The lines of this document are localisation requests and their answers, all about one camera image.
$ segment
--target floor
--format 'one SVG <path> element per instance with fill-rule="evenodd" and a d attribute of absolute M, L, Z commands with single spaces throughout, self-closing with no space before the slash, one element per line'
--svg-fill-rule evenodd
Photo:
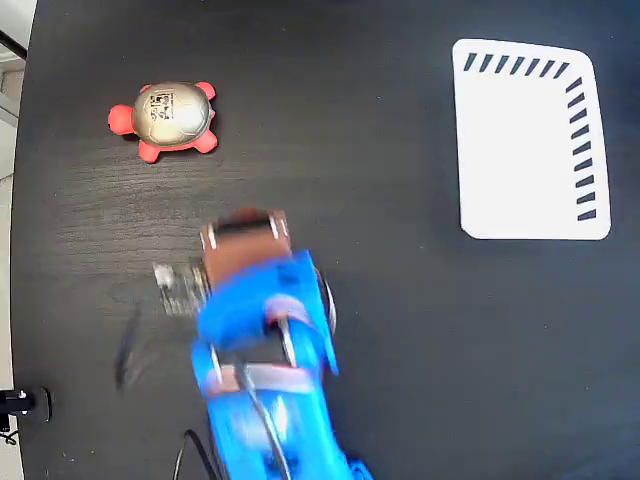
<path fill-rule="evenodd" d="M 5 73 L 0 82 L 2 93 L 20 101 L 23 76 L 24 71 Z M 9 322 L 9 242 L 12 187 L 12 175 L 0 180 L 0 389 L 8 389 L 13 386 Z M 11 431 L 16 428 L 16 422 L 13 419 Z M 0 480 L 22 480 L 23 478 L 20 445 L 12 446 L 0 441 Z"/>

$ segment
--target black cable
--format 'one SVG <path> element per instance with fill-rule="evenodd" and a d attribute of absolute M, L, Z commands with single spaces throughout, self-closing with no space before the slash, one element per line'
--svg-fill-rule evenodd
<path fill-rule="evenodd" d="M 202 465 L 204 466 L 204 469 L 207 471 L 207 475 L 209 476 L 209 480 L 222 480 L 222 477 L 218 473 L 216 473 L 215 469 L 213 468 L 213 465 L 209 460 L 209 456 L 207 455 L 207 451 L 205 450 L 204 445 L 202 445 L 202 442 L 200 441 L 200 437 L 198 437 L 198 434 L 193 430 L 189 429 L 184 432 L 183 438 L 184 440 L 182 441 L 182 447 L 180 447 L 180 450 L 178 450 L 178 456 L 176 457 L 176 465 L 175 465 L 175 468 L 173 469 L 173 480 L 178 480 L 178 477 L 180 476 L 180 468 L 182 467 L 182 457 L 184 456 L 184 450 L 187 446 L 188 439 L 191 439 L 191 442 L 193 442 L 193 446 L 196 447 L 198 455 L 200 456 L 200 460 L 202 460 Z"/>
<path fill-rule="evenodd" d="M 4 443 L 6 443 L 7 445 L 11 445 L 15 447 L 18 444 L 18 442 L 13 437 L 15 437 L 17 434 L 18 434 L 17 430 L 15 432 L 11 432 L 9 435 L 0 433 L 0 438 L 4 438 Z"/>
<path fill-rule="evenodd" d="M 255 385 L 249 376 L 246 366 L 237 364 L 236 365 L 236 378 L 240 387 L 249 394 L 249 398 L 251 399 L 251 403 L 253 404 L 264 428 L 267 432 L 267 438 L 269 439 L 269 443 L 271 445 L 271 449 L 273 450 L 273 454 L 276 457 L 276 462 L 278 463 L 278 469 L 280 470 L 280 476 L 282 480 L 292 480 L 291 472 L 289 471 L 289 466 L 287 465 L 287 459 L 285 458 L 284 451 L 282 450 L 282 445 L 280 440 L 278 439 L 278 435 L 276 433 L 275 425 L 273 424 L 273 420 L 271 419 L 271 415 L 269 415 L 269 411 L 264 406 L 264 404 L 258 398 L 258 394 L 256 392 Z M 191 439 L 193 445 L 196 447 L 198 451 L 198 455 L 200 456 L 200 460 L 202 461 L 202 465 L 207 471 L 207 475 L 209 476 L 209 480 L 224 480 L 221 473 L 216 472 L 216 469 L 211 464 L 209 460 L 209 456 L 202 445 L 202 441 L 200 441 L 200 437 L 193 430 L 189 429 L 184 432 L 184 440 L 182 442 L 182 447 L 178 450 L 178 455 L 176 457 L 176 463 L 173 470 L 173 480 L 178 480 L 180 476 L 180 468 L 182 467 L 182 457 L 184 456 L 184 451 L 187 446 L 187 439 Z"/>

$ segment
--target turtle leg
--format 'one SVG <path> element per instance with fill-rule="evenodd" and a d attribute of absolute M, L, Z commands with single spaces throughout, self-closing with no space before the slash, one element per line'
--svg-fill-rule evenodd
<path fill-rule="evenodd" d="M 218 145 L 218 137 L 211 130 L 206 130 L 193 144 L 200 153 L 208 153 L 216 148 L 216 145 Z"/>
<path fill-rule="evenodd" d="M 109 112 L 109 128 L 117 135 L 134 133 L 133 109 L 128 105 L 116 105 Z"/>
<path fill-rule="evenodd" d="M 198 82 L 196 83 L 196 87 L 202 90 L 207 95 L 207 98 L 209 100 L 216 96 L 216 89 L 213 88 L 213 85 L 211 85 L 209 82 Z"/>
<path fill-rule="evenodd" d="M 156 163 L 160 149 L 140 140 L 140 158 L 147 163 Z"/>
<path fill-rule="evenodd" d="M 369 473 L 364 463 L 358 460 L 352 460 L 349 462 L 351 473 L 353 474 L 353 480 L 373 480 L 373 475 Z"/>

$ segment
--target wood grain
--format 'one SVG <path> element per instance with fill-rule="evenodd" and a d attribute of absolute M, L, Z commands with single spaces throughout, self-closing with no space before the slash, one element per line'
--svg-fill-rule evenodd
<path fill-rule="evenodd" d="M 246 205 L 286 210 L 295 243 L 327 271 L 334 426 L 377 478 L 561 478 L 635 445 L 638 27 L 627 1 L 39 2 L 11 320 L 16 383 L 52 389 L 56 417 L 20 425 L 26 478 L 163 478 L 182 431 L 204 432 L 186 355 L 125 397 L 113 360 L 134 302 L 153 297 L 151 262 L 197 255 L 199 226 Z M 592 58 L 605 241 L 460 230 L 450 51 L 461 37 Z M 112 105 L 162 80 L 215 85 L 212 154 L 149 166 L 109 132 Z M 144 305 L 149 329 L 169 334 Z"/>

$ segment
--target wire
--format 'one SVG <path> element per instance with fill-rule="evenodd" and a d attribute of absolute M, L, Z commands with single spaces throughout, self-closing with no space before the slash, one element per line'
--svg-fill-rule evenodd
<path fill-rule="evenodd" d="M 291 472 L 289 471 L 289 466 L 287 465 L 287 460 L 285 458 L 284 451 L 282 450 L 282 445 L 280 444 L 280 440 L 278 439 L 275 425 L 273 424 L 273 420 L 271 419 L 269 411 L 258 398 L 256 387 L 253 384 L 249 373 L 247 372 L 246 366 L 242 364 L 236 365 L 236 377 L 238 383 L 240 384 L 240 387 L 244 388 L 249 394 L 251 403 L 256 409 L 256 412 L 258 413 L 258 416 L 260 417 L 260 420 L 264 425 L 269 443 L 271 444 L 271 449 L 273 450 L 276 461 L 278 463 L 278 469 L 280 470 L 280 476 L 282 480 L 291 480 Z M 202 441 L 200 440 L 200 437 L 198 437 L 198 434 L 189 429 L 184 432 L 183 438 L 184 440 L 182 442 L 182 447 L 180 447 L 180 450 L 178 450 L 175 467 L 173 469 L 173 480 L 179 479 L 180 468 L 182 467 L 182 458 L 184 456 L 184 451 L 187 446 L 188 439 L 191 439 L 193 445 L 196 447 L 198 455 L 200 456 L 200 460 L 202 461 L 202 465 L 204 466 L 205 470 L 207 471 L 207 475 L 209 476 L 209 480 L 224 480 L 222 473 L 220 473 L 220 468 L 218 468 L 218 471 L 216 471 L 211 461 L 209 460 L 207 451 L 202 445 Z"/>
<path fill-rule="evenodd" d="M 22 45 L 20 45 L 18 42 L 16 42 L 9 35 L 4 33 L 2 30 L 0 30 L 0 45 L 4 45 L 9 50 L 11 50 L 13 53 L 18 55 L 21 59 L 23 59 L 23 60 L 27 59 L 27 49 L 24 48 Z"/>
<path fill-rule="evenodd" d="M 287 465 L 287 459 L 284 456 L 284 451 L 282 450 L 282 445 L 280 444 L 280 440 L 278 440 L 276 427 L 273 424 L 271 415 L 269 415 L 269 411 L 258 398 L 258 394 L 256 393 L 256 387 L 253 384 L 251 377 L 249 376 L 249 372 L 247 372 L 246 366 L 237 365 L 236 374 L 237 374 L 238 383 L 249 394 L 249 398 L 251 399 L 251 402 L 253 403 L 253 406 L 255 407 L 256 412 L 258 412 L 258 416 L 260 417 L 260 420 L 262 420 L 262 424 L 264 425 L 265 430 L 267 431 L 267 437 L 269 438 L 271 449 L 273 450 L 273 453 L 276 457 L 276 461 L 278 462 L 278 469 L 280 470 L 280 476 L 282 477 L 282 480 L 291 480 L 291 472 L 289 471 L 289 466 Z"/>
<path fill-rule="evenodd" d="M 182 447 L 178 450 L 178 456 L 176 457 L 176 464 L 173 469 L 173 480 L 178 480 L 180 476 L 180 468 L 182 467 L 182 457 L 184 456 L 184 450 L 187 446 L 187 440 L 191 439 L 193 442 L 193 446 L 196 447 L 198 455 L 200 456 L 200 460 L 202 461 L 202 465 L 204 469 L 207 471 L 207 475 L 209 476 L 209 480 L 222 480 L 222 476 L 216 473 L 211 461 L 209 460 L 209 456 L 207 455 L 207 451 L 204 449 L 202 442 L 200 441 L 200 437 L 193 430 L 189 429 L 184 432 Z"/>
<path fill-rule="evenodd" d="M 11 432 L 9 435 L 0 433 L 0 438 L 4 438 L 4 443 L 6 443 L 7 445 L 11 445 L 15 447 L 18 444 L 18 442 L 13 437 L 15 437 L 17 434 L 18 434 L 17 430 L 15 432 Z"/>

